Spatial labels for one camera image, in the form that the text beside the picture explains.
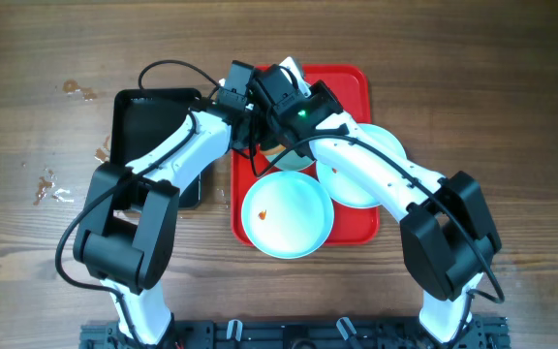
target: wooden surface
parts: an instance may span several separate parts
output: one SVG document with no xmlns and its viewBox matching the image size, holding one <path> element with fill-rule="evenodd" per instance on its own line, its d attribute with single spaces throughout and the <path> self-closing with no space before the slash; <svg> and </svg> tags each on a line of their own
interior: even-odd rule
<svg viewBox="0 0 558 349">
<path fill-rule="evenodd" d="M 219 79 L 233 59 L 287 55 L 358 66 L 375 123 L 413 160 L 480 181 L 504 243 L 494 270 L 508 301 L 475 310 L 509 317 L 515 348 L 558 347 L 558 2 L 459 0 L 0 0 L 0 347 L 75 348 L 79 325 L 116 317 L 107 294 L 74 289 L 53 267 L 99 165 L 115 93 L 158 59 Z M 96 98 L 63 92 L 68 79 Z M 146 84 L 211 87 L 176 67 Z M 53 188 L 34 206 L 45 169 Z M 233 238 L 228 157 L 204 185 L 202 205 L 180 213 L 164 276 L 177 319 L 418 314 L 421 289 L 387 213 L 367 245 L 280 261 Z M 60 188 L 73 203 L 51 198 Z M 64 266 L 90 280 L 70 248 Z"/>
</svg>

